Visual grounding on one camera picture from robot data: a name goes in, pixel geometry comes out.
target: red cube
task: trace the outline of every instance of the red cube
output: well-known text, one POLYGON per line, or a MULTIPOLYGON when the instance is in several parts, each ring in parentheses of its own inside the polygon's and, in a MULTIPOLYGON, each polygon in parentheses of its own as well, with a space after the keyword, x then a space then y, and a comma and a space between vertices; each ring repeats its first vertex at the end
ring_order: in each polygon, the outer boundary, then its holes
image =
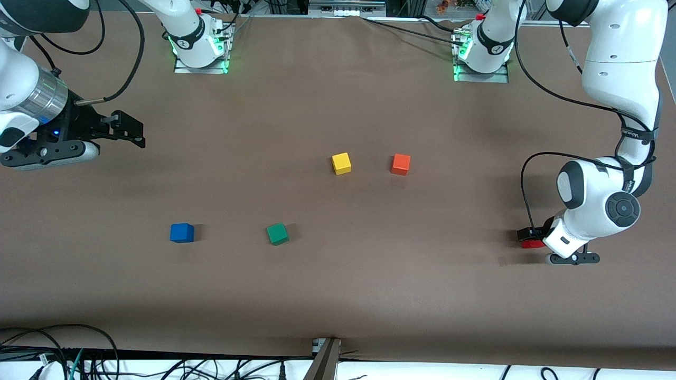
POLYGON ((411 156, 397 153, 394 155, 394 160, 392 160, 392 169, 390 171, 392 172, 392 174, 405 176, 408 173, 408 169, 410 166, 411 166, 411 156))

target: blue wire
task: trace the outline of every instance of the blue wire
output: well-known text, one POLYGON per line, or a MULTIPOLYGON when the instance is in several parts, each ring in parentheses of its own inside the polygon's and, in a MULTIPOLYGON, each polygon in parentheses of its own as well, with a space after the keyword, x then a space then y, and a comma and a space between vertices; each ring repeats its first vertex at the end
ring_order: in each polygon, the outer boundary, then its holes
POLYGON ((75 357, 75 361, 73 362, 73 369, 70 370, 70 376, 68 377, 68 380, 74 380, 75 379, 75 370, 78 368, 78 363, 80 362, 80 357, 82 356, 82 351, 84 351, 84 348, 80 349, 80 352, 78 352, 78 356, 75 357))

